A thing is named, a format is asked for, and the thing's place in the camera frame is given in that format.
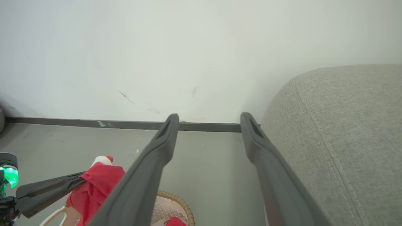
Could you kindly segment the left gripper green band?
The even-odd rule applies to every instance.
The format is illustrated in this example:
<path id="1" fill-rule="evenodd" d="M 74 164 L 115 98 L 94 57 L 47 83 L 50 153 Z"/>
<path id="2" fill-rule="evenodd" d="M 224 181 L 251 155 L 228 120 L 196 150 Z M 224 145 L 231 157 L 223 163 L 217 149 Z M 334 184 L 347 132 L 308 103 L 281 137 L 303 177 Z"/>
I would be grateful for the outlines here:
<path id="1" fill-rule="evenodd" d="M 19 186 L 16 198 L 7 196 L 7 186 L 14 188 L 19 183 L 17 161 L 17 157 L 11 153 L 0 153 L 1 226 L 14 226 L 19 212 L 26 218 L 33 217 L 86 183 L 81 177 L 85 172 L 80 172 Z"/>

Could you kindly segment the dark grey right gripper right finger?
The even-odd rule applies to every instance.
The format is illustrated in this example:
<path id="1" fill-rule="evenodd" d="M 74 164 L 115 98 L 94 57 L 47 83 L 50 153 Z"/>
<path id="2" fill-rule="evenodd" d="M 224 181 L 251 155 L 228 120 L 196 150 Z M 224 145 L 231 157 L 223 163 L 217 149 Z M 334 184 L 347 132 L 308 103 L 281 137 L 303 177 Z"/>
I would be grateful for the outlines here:
<path id="1" fill-rule="evenodd" d="M 243 112 L 240 129 L 245 151 L 255 166 L 269 226 L 329 226 L 313 197 L 254 117 Z"/>

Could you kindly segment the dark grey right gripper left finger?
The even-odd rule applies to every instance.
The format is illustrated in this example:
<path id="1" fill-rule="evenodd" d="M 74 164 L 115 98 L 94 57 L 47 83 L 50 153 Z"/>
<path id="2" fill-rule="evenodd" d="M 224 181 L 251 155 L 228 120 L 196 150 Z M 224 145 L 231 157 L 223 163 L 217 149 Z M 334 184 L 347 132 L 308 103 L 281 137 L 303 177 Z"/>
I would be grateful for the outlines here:
<path id="1" fill-rule="evenodd" d="M 92 218 L 91 226 L 149 226 L 163 168 L 171 161 L 179 130 L 171 114 Z"/>

